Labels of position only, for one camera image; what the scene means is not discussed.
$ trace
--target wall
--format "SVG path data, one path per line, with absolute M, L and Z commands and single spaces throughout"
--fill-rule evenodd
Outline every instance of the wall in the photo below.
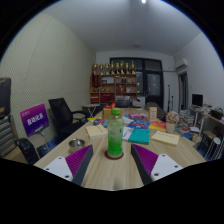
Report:
M 27 137 L 20 112 L 48 99 L 64 97 L 72 111 L 89 103 L 94 53 L 62 23 L 38 14 L 17 34 L 0 64 L 0 77 L 12 79 L 11 114 L 19 137 Z M 55 137 L 50 120 L 47 141 Z
M 170 55 L 164 55 L 154 52 L 147 51 L 107 51 L 96 53 L 96 64 L 110 63 L 112 57 L 139 57 L 158 59 L 162 61 L 163 70 L 173 71 L 174 70 L 174 58 Z M 178 111 L 179 102 L 179 86 L 178 78 L 175 72 L 163 72 L 164 75 L 164 103 L 163 109 L 167 111 L 168 107 L 168 85 L 170 85 L 170 100 L 173 96 L 173 110 Z
M 192 94 L 202 94 L 204 103 L 224 109 L 224 70 L 221 61 L 207 37 L 201 33 L 175 55 L 175 63 L 185 58 L 189 86 L 189 106 Z

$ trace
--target book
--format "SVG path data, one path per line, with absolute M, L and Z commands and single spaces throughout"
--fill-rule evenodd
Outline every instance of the book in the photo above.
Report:
M 95 125 L 102 124 L 103 127 L 107 128 L 108 120 L 105 120 L 105 119 L 96 119 L 96 120 L 93 121 L 93 124 L 95 124 Z
M 181 129 L 179 130 L 179 132 L 180 132 L 181 134 L 186 134 L 186 133 L 189 133 L 189 132 L 190 132 L 190 129 L 189 129 L 189 128 L 181 128 Z
M 149 115 L 148 121 L 156 121 L 157 120 L 157 107 L 149 107 Z
M 150 122 L 149 121 L 143 121 L 143 120 L 135 120 L 135 121 L 132 121 L 128 127 L 129 128 L 137 128 L 137 129 L 148 129 L 150 125 Z
M 166 122 L 152 121 L 149 125 L 149 129 L 166 131 Z
M 86 127 L 86 131 L 90 137 L 90 139 L 94 138 L 102 138 L 108 136 L 108 131 L 106 128 L 102 126 L 102 124 L 96 126 L 88 126 Z
M 196 132 L 196 133 L 200 132 L 198 127 L 190 127 L 190 130 L 191 130 L 191 132 Z
M 123 128 L 123 140 L 128 141 L 128 139 L 130 138 L 133 131 L 134 131 L 134 128 L 124 127 Z
M 129 125 L 131 122 L 133 122 L 134 120 L 129 119 L 126 116 L 123 116 L 123 120 L 124 120 L 124 126 Z
M 161 131 L 157 131 L 152 137 L 152 140 L 171 145 L 171 146 L 177 146 L 179 141 L 179 135 L 174 134 L 168 134 Z
M 88 119 L 88 121 L 90 121 L 93 124 L 93 121 L 95 121 L 96 119 L 101 119 L 101 117 L 90 117 L 87 119 Z
M 189 140 L 191 140 L 193 138 L 193 136 L 190 133 L 184 134 L 183 137 L 185 137 L 185 138 L 187 138 Z
M 128 142 L 138 143 L 138 144 L 149 144 L 150 130 L 137 129 L 134 128 L 132 131 Z

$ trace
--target cabinet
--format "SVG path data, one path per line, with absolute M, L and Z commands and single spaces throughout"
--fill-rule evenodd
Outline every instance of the cabinet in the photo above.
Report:
M 136 75 L 95 75 L 98 87 L 93 87 L 94 77 L 90 76 L 90 102 L 115 103 L 117 96 L 130 96 L 137 98 Z

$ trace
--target air conditioner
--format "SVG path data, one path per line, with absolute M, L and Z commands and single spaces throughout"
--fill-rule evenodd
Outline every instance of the air conditioner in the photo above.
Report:
M 187 60 L 183 58 L 176 63 L 176 70 L 186 68 L 187 65 L 188 65 Z

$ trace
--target notebook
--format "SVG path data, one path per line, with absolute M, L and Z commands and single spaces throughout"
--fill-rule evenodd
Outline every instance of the notebook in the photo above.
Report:
M 128 127 L 123 128 L 123 140 L 124 141 L 128 141 L 128 139 L 130 138 L 133 130 L 134 130 L 134 128 L 128 128 Z
M 166 131 L 166 122 L 151 121 L 149 125 L 149 129 L 157 129 L 160 131 Z
M 131 122 L 128 127 L 129 128 L 137 128 L 137 129 L 148 129 L 150 125 L 149 121 L 143 121 L 143 120 L 135 120 Z
M 102 138 L 108 136 L 108 131 L 106 128 L 102 126 L 102 124 L 96 126 L 88 126 L 86 127 L 86 131 L 90 137 L 90 139 L 94 138 Z
M 102 124 L 103 127 L 107 128 L 108 120 L 96 119 L 96 120 L 93 121 L 93 124 L 95 124 L 95 125 Z
M 123 120 L 124 120 L 124 126 L 127 126 L 127 125 L 129 125 L 132 121 L 134 121 L 134 120 L 129 119 L 129 118 L 126 117 L 126 116 L 123 116 Z
M 134 128 L 133 132 L 131 133 L 128 142 L 132 143 L 139 143 L 139 144 L 149 144 L 149 136 L 150 136 L 150 130 L 144 130 L 144 129 L 137 129 Z
M 93 124 L 93 121 L 95 121 L 96 119 L 101 119 L 101 117 L 90 117 L 87 119 L 88 119 L 88 121 L 90 121 Z
M 168 134 L 164 133 L 161 131 L 157 131 L 152 137 L 152 140 L 162 142 L 167 145 L 172 145 L 172 146 L 177 146 L 178 141 L 179 141 L 179 135 L 173 135 L 173 134 Z

